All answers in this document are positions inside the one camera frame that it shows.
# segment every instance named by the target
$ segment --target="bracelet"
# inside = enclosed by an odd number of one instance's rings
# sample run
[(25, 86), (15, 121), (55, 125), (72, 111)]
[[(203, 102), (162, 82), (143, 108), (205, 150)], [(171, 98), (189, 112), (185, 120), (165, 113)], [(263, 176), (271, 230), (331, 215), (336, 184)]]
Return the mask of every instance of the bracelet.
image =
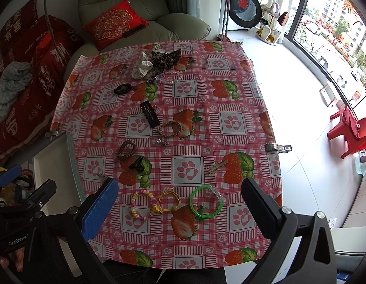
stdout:
[[(135, 210), (136, 198), (139, 194), (147, 195), (148, 197), (150, 197), (150, 200), (152, 202), (152, 207), (150, 209), (150, 214), (147, 217), (140, 216)], [(155, 208), (156, 204), (157, 204), (157, 200), (154, 198), (154, 195), (150, 191), (138, 190), (132, 195), (132, 201), (131, 201), (132, 216), (135, 217), (135, 218), (139, 218), (140, 220), (146, 220), (147, 218), (150, 218), (152, 215), (154, 215), (153, 211), (154, 211), (154, 208)]]
[[(127, 154), (125, 154), (125, 155), (121, 155), (121, 154), (123, 153), (123, 151), (124, 151), (125, 147), (127, 147), (128, 145), (133, 146), (133, 149), (132, 149), (130, 152), (128, 152)], [(125, 159), (127, 159), (127, 158), (129, 158), (129, 157), (133, 156), (133, 155), (135, 154), (135, 152), (136, 152), (136, 147), (137, 147), (137, 145), (136, 145), (136, 143), (135, 143), (135, 142), (133, 142), (133, 141), (131, 141), (131, 140), (126, 140), (126, 141), (125, 141), (123, 144), (121, 144), (121, 146), (120, 146), (119, 152), (117, 153), (117, 159), (119, 159), (119, 160), (125, 160)]]
[[(162, 198), (167, 195), (167, 194), (172, 194), (174, 195), (174, 197), (177, 199), (178, 201), (178, 204), (177, 205), (174, 205), (172, 206), (170, 209), (164, 209), (161, 207), (161, 200)], [(165, 211), (177, 211), (180, 207), (180, 196), (177, 195), (175, 192), (174, 192), (174, 189), (173, 188), (170, 188), (166, 191), (163, 191), (162, 194), (157, 197), (157, 204), (153, 207), (153, 211), (156, 212), (156, 213), (163, 213)]]
[[(218, 201), (220, 202), (220, 205), (218, 206), (218, 209), (217, 209), (214, 213), (212, 213), (211, 215), (201, 215), (200, 213), (198, 213), (198, 212), (195, 210), (195, 208), (194, 208), (194, 206), (193, 206), (193, 204), (192, 204), (192, 200), (193, 200), (193, 198), (194, 198), (195, 194), (196, 194), (199, 190), (201, 190), (201, 189), (205, 189), (205, 188), (207, 188), (207, 189), (211, 189), (211, 190), (212, 190), (212, 192), (213, 192), (213, 194), (217, 196)], [(222, 208), (223, 208), (223, 206), (224, 206), (224, 197), (223, 197), (223, 196), (221, 195), (221, 193), (216, 189), (216, 187), (211, 186), (211, 185), (202, 185), (202, 186), (200, 186), (200, 187), (197, 187), (197, 188), (196, 188), (196, 189), (191, 193), (191, 196), (189, 197), (189, 206), (191, 207), (192, 212), (193, 212), (195, 215), (197, 215), (198, 217), (203, 218), (203, 219), (213, 218), (213, 217), (217, 216), (217, 215), (219, 214), (219, 212), (222, 210)]]
[[(178, 125), (178, 127), (179, 127), (179, 130), (176, 132), (176, 133), (172, 133), (172, 134), (163, 134), (162, 132), (161, 132), (161, 128), (162, 127), (166, 127), (166, 126), (169, 126), (169, 125), (173, 125), (173, 124), (175, 124), (175, 125)], [(157, 128), (157, 131), (158, 131), (158, 133), (162, 136), (162, 137), (165, 137), (165, 138), (170, 138), (170, 137), (176, 137), (181, 131), (182, 131), (182, 125), (179, 123), (179, 122), (177, 122), (177, 121), (169, 121), (169, 122), (167, 122), (167, 123), (164, 123), (164, 124), (161, 124), (161, 125), (159, 125), (159, 127)]]

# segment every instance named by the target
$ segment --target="washing machine door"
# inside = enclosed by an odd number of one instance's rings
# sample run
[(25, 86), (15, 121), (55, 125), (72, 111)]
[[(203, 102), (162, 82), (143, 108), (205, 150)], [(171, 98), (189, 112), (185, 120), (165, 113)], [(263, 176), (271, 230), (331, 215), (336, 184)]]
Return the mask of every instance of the washing machine door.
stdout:
[(230, 18), (241, 27), (251, 28), (262, 19), (258, 0), (230, 0)]

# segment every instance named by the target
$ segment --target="sofa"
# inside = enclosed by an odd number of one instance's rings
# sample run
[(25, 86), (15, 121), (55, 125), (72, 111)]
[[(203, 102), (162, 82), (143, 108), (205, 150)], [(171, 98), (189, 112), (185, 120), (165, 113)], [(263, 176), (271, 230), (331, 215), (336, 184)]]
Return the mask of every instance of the sofa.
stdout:
[[(78, 12), (81, 26), (85, 26), (99, 15), (122, 0), (78, 0)], [(69, 77), (81, 55), (95, 56), (99, 53), (143, 43), (158, 43), (169, 40), (204, 40), (211, 28), (204, 21), (185, 14), (169, 13), (165, 0), (127, 0), (134, 11), (150, 24), (135, 34), (121, 38), (98, 51), (88, 34), (83, 35), (86, 43), (71, 57), (67, 65), (64, 80)]]

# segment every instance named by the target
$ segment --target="floor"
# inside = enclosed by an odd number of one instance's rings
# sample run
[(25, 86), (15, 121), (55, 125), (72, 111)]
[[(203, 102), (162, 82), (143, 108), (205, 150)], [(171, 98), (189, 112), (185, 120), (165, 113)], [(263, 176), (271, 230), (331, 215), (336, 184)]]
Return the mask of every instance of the floor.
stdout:
[[(324, 104), (319, 92), (322, 84), (283, 45), (264, 43), (255, 37), (255, 31), (233, 31), (229, 37), (243, 41), (246, 55), (254, 62), (276, 142), (293, 147), (292, 152), (279, 157), (283, 205), (307, 215), (321, 210), (328, 220), (337, 218), (335, 227), (341, 227), (361, 176), (355, 172), (354, 155), (340, 157), (346, 151), (343, 138), (327, 139), (327, 132), (339, 122), (330, 121), (329, 116), (338, 108)], [(286, 276), (299, 243), (300, 237), (296, 237), (275, 283)], [(251, 262), (225, 268), (227, 283), (242, 283), (254, 266)]]

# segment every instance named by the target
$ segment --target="black hair clip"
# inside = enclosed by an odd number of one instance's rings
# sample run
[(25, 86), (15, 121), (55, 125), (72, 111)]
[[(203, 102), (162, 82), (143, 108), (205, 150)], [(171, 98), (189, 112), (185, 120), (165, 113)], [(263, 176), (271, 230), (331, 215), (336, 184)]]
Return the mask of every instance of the black hair clip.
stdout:
[(129, 168), (130, 169), (136, 169), (137, 172), (142, 173), (144, 172), (144, 167), (142, 166), (142, 159), (143, 157), (138, 158), (136, 161), (134, 161)]
[(126, 93), (129, 93), (130, 91), (135, 91), (137, 89), (138, 89), (137, 86), (133, 86), (129, 83), (125, 83), (125, 84), (121, 84), (120, 86), (115, 88), (113, 90), (113, 92), (117, 95), (125, 95)]
[(142, 109), (142, 112), (144, 112), (144, 115), (146, 116), (146, 119), (148, 120), (151, 128), (155, 128), (161, 125), (157, 114), (155, 114), (155, 111), (148, 100), (140, 104), (140, 107)]

